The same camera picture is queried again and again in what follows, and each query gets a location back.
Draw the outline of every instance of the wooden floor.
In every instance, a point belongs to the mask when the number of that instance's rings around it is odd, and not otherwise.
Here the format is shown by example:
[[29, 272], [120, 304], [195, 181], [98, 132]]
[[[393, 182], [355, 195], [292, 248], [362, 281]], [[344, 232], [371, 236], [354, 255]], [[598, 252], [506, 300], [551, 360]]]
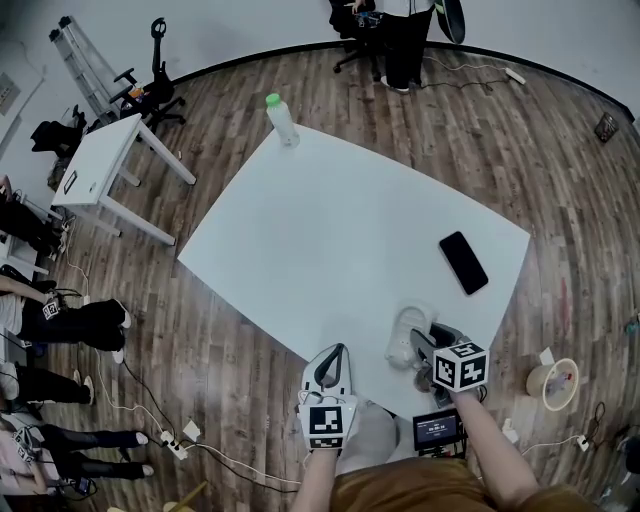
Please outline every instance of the wooden floor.
[[[428, 51], [452, 66], [501, 64], [451, 51]], [[627, 422], [640, 423], [640, 351], [623, 333], [638, 305], [640, 282], [640, 140], [622, 113], [602, 98], [544, 73], [510, 65], [527, 79], [440, 86], [398, 96], [372, 83], [368, 63], [333, 63], [343, 52], [322, 50], [274, 57], [192, 80], [179, 87], [186, 126], [163, 125], [158, 135], [198, 178], [194, 187], [141, 145], [129, 169], [134, 188], [118, 178], [112, 196], [174, 235], [166, 247], [120, 221], [121, 238], [78, 222], [69, 251], [89, 273], [93, 300], [116, 297], [134, 316], [126, 360], [143, 377], [181, 431], [188, 418], [204, 440], [266, 472], [300, 478], [306, 455], [293, 407], [303, 361], [203, 286], [176, 260], [200, 220], [270, 130], [265, 96], [279, 92], [294, 119], [407, 164], [460, 190], [532, 235], [522, 273], [492, 346], [488, 407], [497, 421], [513, 418], [520, 448], [586, 433], [596, 404], [606, 414], [596, 436], [609, 439]], [[431, 82], [488, 81], [500, 71], [448, 72], [425, 61]], [[620, 132], [603, 145], [593, 128], [603, 111]], [[104, 218], [112, 219], [102, 212]], [[65, 287], [82, 289], [64, 259], [53, 267]], [[571, 357], [583, 376], [563, 412], [550, 413], [524, 394], [537, 354], [551, 347]], [[148, 394], [107, 354], [82, 346], [51, 347], [51, 368], [70, 375], [76, 357], [98, 388], [100, 366], [120, 405], [140, 403], [155, 416]], [[114, 410], [98, 389], [97, 405], [46, 406], [52, 423], [74, 429], [137, 428], [156, 435], [138, 410]], [[286, 510], [293, 495], [265, 490], [231, 474], [204, 451], [178, 462], [155, 445], [155, 477], [99, 482], [100, 492], [77, 508], [161, 510], [200, 481], [210, 486], [196, 510]], [[119, 455], [99, 451], [117, 460]], [[582, 453], [572, 442], [527, 455], [543, 484], [566, 482], [591, 499], [619, 482], [621, 459], [608, 443]], [[241, 474], [252, 476], [239, 468]], [[282, 488], [294, 489], [295, 486]]]

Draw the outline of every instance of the black pants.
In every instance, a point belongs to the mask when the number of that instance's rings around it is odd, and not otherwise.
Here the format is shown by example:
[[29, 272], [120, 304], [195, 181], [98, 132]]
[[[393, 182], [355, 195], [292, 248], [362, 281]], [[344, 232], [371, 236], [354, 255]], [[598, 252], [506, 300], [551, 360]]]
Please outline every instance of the black pants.
[[38, 430], [44, 438], [42, 446], [51, 452], [62, 478], [144, 478], [143, 464], [138, 462], [103, 462], [75, 453], [90, 448], [135, 448], [140, 445], [134, 431], [74, 432], [54, 425], [43, 425]]
[[73, 380], [62, 375], [38, 368], [16, 365], [18, 398], [24, 402], [44, 402], [53, 400], [58, 403], [88, 404], [90, 391], [87, 386], [78, 386]]
[[433, 7], [411, 16], [385, 14], [382, 18], [387, 83], [391, 87], [407, 89], [409, 80], [420, 81], [422, 55], [432, 14]]
[[18, 338], [38, 343], [77, 343], [98, 350], [120, 350], [124, 334], [120, 324], [124, 310], [115, 300], [93, 302], [79, 309], [60, 311], [47, 320], [42, 304], [26, 299], [22, 310], [22, 330]]
[[13, 200], [0, 203], [0, 229], [5, 233], [24, 240], [36, 251], [44, 254], [60, 245], [60, 237], [54, 233], [50, 225], [22, 203]]

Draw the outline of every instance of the cable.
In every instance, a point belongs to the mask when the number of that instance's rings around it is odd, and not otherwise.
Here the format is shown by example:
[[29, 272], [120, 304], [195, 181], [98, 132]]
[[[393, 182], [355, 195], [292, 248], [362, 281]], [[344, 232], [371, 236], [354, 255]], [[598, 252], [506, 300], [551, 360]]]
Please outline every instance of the cable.
[[96, 354], [98, 356], [98, 377], [100, 377], [100, 384], [102, 384], [102, 389], [104, 390], [104, 394], [107, 397], [107, 401], [109, 402], [109, 405], [111, 407], [113, 407], [114, 409], [124, 409], [126, 411], [135, 411], [136, 409], [142, 409], [143, 411], [145, 411], [149, 416], [151, 416], [151, 419], [155, 422], [156, 426], [158, 427], [158, 430], [160, 430], [160, 432], [164, 432], [164, 430], [162, 429], [162, 427], [160, 426], [160, 423], [158, 423], [158, 420], [155, 418], [155, 416], [153, 414], [151, 414], [149, 412], [149, 410], [140, 405], [140, 404], [133, 404], [133, 407], [125, 407], [123, 405], [114, 405], [113, 402], [111, 401], [111, 398], [109, 398], [109, 392], [107, 391], [107, 387], [104, 385], [104, 381], [102, 380], [102, 371], [100, 370], [100, 366], [101, 366], [101, 361], [100, 361], [100, 352], [98, 352], [98, 349], [95, 349]]
[[457, 68], [450, 68], [449, 66], [447, 66], [446, 64], [443, 64], [442, 62], [440, 62], [438, 59], [434, 59], [433, 57], [428, 57], [428, 56], [424, 56], [425, 59], [429, 59], [432, 60], [434, 62], [437, 62], [438, 64], [440, 64], [443, 68], [448, 69], [449, 71], [459, 71], [462, 68], [471, 68], [471, 69], [482, 69], [482, 68], [492, 68], [492, 69], [497, 69], [498, 71], [504, 71], [506, 73], [507, 68], [499, 68], [498, 66], [492, 66], [490, 64], [483, 64], [481, 66], [472, 66], [471, 64], [463, 64], [462, 66], [458, 66]]
[[533, 446], [530, 446], [529, 448], [527, 448], [525, 451], [522, 452], [522, 456], [524, 457], [527, 453], [529, 453], [530, 450], [533, 450], [534, 448], [537, 448], [538, 446], [560, 446], [561, 444], [565, 444], [568, 443], [569, 441], [571, 441], [572, 439], [577, 439], [578, 436], [571, 436], [568, 439], [565, 439], [564, 441], [560, 441], [559, 443], [540, 443], [540, 444], [534, 444]]
[[167, 420], [167, 423], [171, 426], [171, 430], [173, 430], [173, 438], [175, 439], [176, 438], [176, 434], [177, 434], [176, 428], [173, 426], [173, 423], [171, 422], [171, 420], [169, 418], [167, 418], [167, 415], [164, 412], [162, 412], [162, 409], [158, 405], [158, 402], [156, 401], [156, 398], [153, 396], [153, 393], [151, 392], [149, 387], [144, 382], [142, 382], [142, 379], [140, 379], [140, 378], [138, 378], [138, 377], [136, 377], [134, 375], [134, 373], [131, 371], [131, 368], [129, 368], [129, 365], [127, 364], [127, 362], [124, 359], [122, 360], [122, 362], [124, 364], [124, 367], [131, 374], [131, 376], [134, 378], [134, 380], [136, 382], [140, 383], [142, 385], [142, 387], [147, 390], [147, 392], [149, 393], [149, 396], [151, 397], [151, 400], [153, 400], [153, 403], [155, 404], [156, 408], [158, 409], [158, 411], [160, 411], [160, 414], [162, 415], [162, 417], [165, 420]]
[[469, 85], [484, 85], [488, 91], [493, 92], [493, 87], [490, 87], [489, 84], [498, 84], [498, 83], [507, 83], [509, 82], [511, 79], [510, 78], [504, 78], [502, 80], [489, 80], [488, 82], [467, 82], [465, 84], [462, 85], [457, 85], [457, 84], [450, 84], [449, 82], [436, 82], [434, 84], [426, 84], [423, 85], [421, 87], [421, 89], [426, 89], [427, 87], [438, 87], [440, 85], [448, 85], [449, 87], [455, 87], [456, 89], [464, 89], [465, 87], [469, 86]]
[[76, 217], [71, 217], [69, 220], [65, 221], [63, 223], [69, 225], [70, 222], [73, 222], [73, 227], [71, 228], [71, 232], [69, 233], [69, 238], [67, 239], [67, 248], [65, 250], [65, 253], [67, 255], [67, 265], [69, 265], [71, 268], [75, 268], [76, 270], [79, 270], [80, 272], [82, 272], [82, 277], [84, 277], [84, 283], [85, 283], [85, 287], [86, 287], [86, 292], [85, 295], [89, 295], [89, 278], [87, 277], [87, 274], [85, 274], [84, 270], [82, 270], [82, 268], [80, 268], [78, 265], [73, 265], [70, 261], [69, 261], [69, 250], [71, 248], [71, 240], [73, 239], [73, 234], [75, 233], [76, 230]]
[[[187, 448], [185, 448], [186, 450], [193, 448], [193, 447], [197, 447], [197, 448], [208, 448], [210, 450], [214, 450], [217, 453], [220, 453], [218, 450], [216, 450], [215, 448], [212, 448], [211, 446], [207, 446], [207, 445], [203, 445], [203, 444], [192, 444], [191, 446], [188, 446]], [[259, 487], [263, 487], [265, 489], [271, 489], [272, 491], [276, 491], [279, 492], [281, 494], [291, 494], [294, 492], [298, 492], [298, 489], [292, 490], [292, 491], [283, 491], [282, 489], [278, 489], [277, 487], [271, 487], [270, 485], [266, 485], [266, 484], [261, 484], [259, 482], [256, 482], [255, 480], [252, 480], [251, 478], [247, 478], [246, 476], [241, 475], [240, 473], [238, 473], [237, 471], [235, 471], [233, 468], [231, 468], [230, 466], [227, 466], [224, 462], [222, 462], [220, 459], [218, 459], [213, 453], [211, 453], [209, 450], [205, 449], [205, 452], [207, 452], [211, 457], [213, 457], [213, 460], [215, 460], [218, 464], [221, 464], [222, 466], [224, 466], [225, 468], [227, 468], [229, 471], [231, 471], [234, 475], [236, 475], [239, 478], [242, 478], [243, 480], [246, 480], [247, 482], [251, 482], [254, 485], [257, 485]], [[220, 453], [223, 457], [225, 458], [229, 458], [226, 455]], [[246, 466], [249, 469], [252, 469], [253, 471], [255, 471], [256, 473], [260, 473], [259, 471], [253, 469], [250, 466]], [[293, 480], [283, 480], [280, 478], [276, 478], [273, 476], [269, 476], [269, 475], [265, 475], [268, 476], [269, 478], [274, 478], [276, 480], [281, 480], [283, 482], [291, 482], [291, 483], [296, 483], [296, 484], [300, 484], [300, 482], [294, 482]]]
[[240, 466], [242, 466], [242, 467], [245, 467], [245, 468], [247, 468], [247, 469], [250, 469], [251, 471], [255, 472], [256, 474], [258, 474], [258, 475], [260, 475], [260, 476], [264, 476], [265, 478], [271, 478], [271, 479], [273, 479], [273, 480], [278, 480], [279, 482], [284, 482], [284, 483], [287, 483], [287, 484], [298, 484], [298, 485], [301, 485], [301, 484], [302, 484], [302, 482], [298, 482], [297, 480], [287, 480], [287, 479], [285, 479], [285, 478], [279, 478], [279, 477], [277, 477], [277, 476], [268, 475], [268, 474], [266, 474], [266, 473], [263, 473], [263, 472], [261, 472], [261, 471], [258, 471], [257, 469], [252, 468], [251, 466], [248, 466], [248, 465], [247, 465], [247, 464], [245, 464], [244, 462], [240, 462], [240, 461], [238, 461], [238, 460], [232, 459], [231, 457], [228, 457], [227, 455], [225, 455], [224, 453], [222, 453], [220, 450], [215, 449], [213, 446], [209, 446], [209, 445], [206, 445], [206, 444], [200, 444], [200, 443], [194, 443], [194, 444], [192, 444], [191, 446], [187, 446], [187, 447], [185, 448], [185, 450], [190, 450], [191, 448], [193, 448], [193, 447], [195, 447], [195, 446], [197, 446], [197, 447], [199, 447], [199, 448], [207, 448], [207, 449], [209, 449], [209, 450], [212, 450], [212, 451], [214, 451], [215, 453], [217, 453], [218, 455], [220, 455], [221, 457], [224, 457], [225, 459], [227, 459], [229, 462], [232, 462], [233, 464], [238, 464], [238, 465], [240, 465]]

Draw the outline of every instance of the white desk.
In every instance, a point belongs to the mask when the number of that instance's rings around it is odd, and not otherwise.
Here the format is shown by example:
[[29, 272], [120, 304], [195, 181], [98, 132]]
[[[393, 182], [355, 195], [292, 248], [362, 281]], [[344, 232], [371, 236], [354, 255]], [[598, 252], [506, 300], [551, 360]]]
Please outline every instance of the white desk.
[[[384, 359], [399, 304], [421, 299], [439, 322], [489, 347], [529, 235], [467, 196], [404, 165], [298, 126], [271, 133], [222, 192], [179, 260], [307, 361], [342, 342], [354, 389], [401, 417], [435, 409], [412, 371]], [[467, 238], [489, 284], [468, 297], [440, 253]]]
[[84, 205], [100, 203], [161, 242], [174, 245], [174, 237], [109, 197], [109, 189], [117, 174], [133, 186], [140, 185], [140, 180], [122, 167], [129, 148], [138, 136], [147, 142], [178, 176], [190, 185], [196, 182], [196, 178], [144, 125], [140, 114], [136, 114], [100, 128], [82, 139], [80, 147], [64, 173], [52, 204], [65, 206], [78, 217], [94, 223], [112, 235], [120, 236], [120, 230], [82, 208]]

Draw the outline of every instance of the green bottle cap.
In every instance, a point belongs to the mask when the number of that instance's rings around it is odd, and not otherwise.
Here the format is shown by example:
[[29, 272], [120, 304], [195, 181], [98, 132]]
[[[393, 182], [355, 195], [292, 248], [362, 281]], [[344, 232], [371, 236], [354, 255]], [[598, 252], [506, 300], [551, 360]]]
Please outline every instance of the green bottle cap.
[[279, 94], [269, 94], [267, 96], [267, 107], [277, 107], [280, 105], [280, 95]]

